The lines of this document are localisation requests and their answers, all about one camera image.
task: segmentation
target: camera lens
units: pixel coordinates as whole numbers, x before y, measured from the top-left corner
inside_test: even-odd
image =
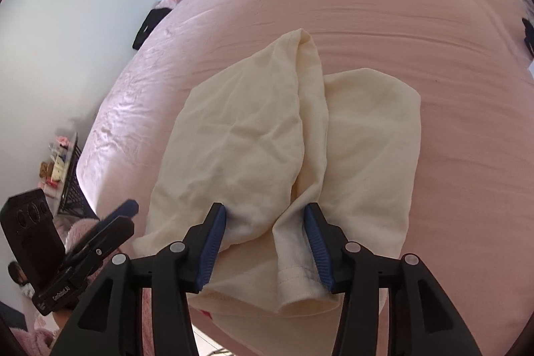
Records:
[[[22,210],[18,211],[17,220],[19,221],[19,225],[22,228],[26,228],[26,217],[24,216],[24,213],[22,212]]]
[[[41,201],[41,203],[39,203],[39,210],[41,210],[41,213],[44,215],[48,213],[48,205],[46,204],[46,201]]]
[[[39,220],[41,220],[41,216],[39,216],[39,210],[37,209],[37,206],[35,204],[30,204],[28,207],[28,214],[30,216],[30,219],[33,220],[33,222],[37,223]]]

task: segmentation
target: cream cloth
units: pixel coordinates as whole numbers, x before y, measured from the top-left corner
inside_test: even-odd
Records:
[[[398,257],[419,157],[419,109],[418,93],[386,74],[323,77],[310,35],[289,32],[191,91],[165,151],[146,234],[134,247],[155,254],[223,203],[221,253],[210,283],[189,302],[221,328],[232,324],[229,333],[258,353],[286,354],[282,331],[307,333],[298,319],[278,330],[280,319],[331,317],[340,305],[320,283],[302,209],[319,202],[349,240]],[[240,328],[254,322],[246,317],[272,317],[276,333],[265,324]]]

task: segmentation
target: pink blanket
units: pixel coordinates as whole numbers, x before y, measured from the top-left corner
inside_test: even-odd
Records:
[[[431,268],[482,354],[502,356],[534,310],[534,267],[525,267],[534,264],[534,93],[524,14],[521,0],[183,0],[103,102],[78,163],[79,184],[99,216],[136,199],[143,234],[190,89],[302,27],[325,74],[368,67],[421,95],[421,155],[403,251]],[[224,319],[214,321],[239,338]],[[216,339],[233,349],[223,338]],[[294,354],[332,353],[332,342],[297,344]]]

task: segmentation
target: floor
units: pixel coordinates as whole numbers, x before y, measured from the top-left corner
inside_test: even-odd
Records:
[[[196,327],[193,326],[193,333],[195,335],[195,341],[199,350],[199,356],[208,356],[214,351],[222,348],[220,344],[217,344],[209,336],[203,334]]]

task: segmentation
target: blue gripper pad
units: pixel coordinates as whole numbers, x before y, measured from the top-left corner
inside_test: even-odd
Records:
[[[313,210],[309,205],[304,208],[304,229],[306,230],[306,235],[310,242],[313,259],[315,260],[317,272],[319,272],[319,278],[321,279],[322,284],[331,292],[334,288],[332,259],[328,254],[328,249],[319,229],[319,224],[317,223],[317,220],[313,215]]]
[[[226,229],[226,207],[222,204],[218,204],[218,210],[213,219],[212,228],[210,229],[206,242],[200,252],[199,268],[196,279],[196,285],[198,290],[209,282],[212,276],[213,267],[215,266],[215,260],[219,248],[221,247],[221,241],[223,240],[224,230]]]

